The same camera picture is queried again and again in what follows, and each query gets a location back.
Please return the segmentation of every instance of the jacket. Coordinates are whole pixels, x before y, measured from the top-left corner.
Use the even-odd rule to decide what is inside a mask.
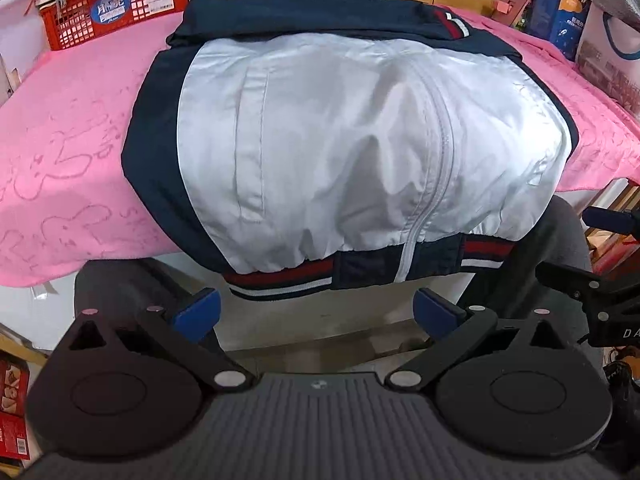
[[[408,0],[192,0],[125,176],[252,300],[495,269],[577,143],[516,50]]]

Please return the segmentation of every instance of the red plastic crate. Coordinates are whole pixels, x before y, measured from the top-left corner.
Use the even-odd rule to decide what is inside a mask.
[[[60,17],[55,5],[40,9],[52,50],[75,46],[119,28],[170,12],[188,0],[66,0]]]

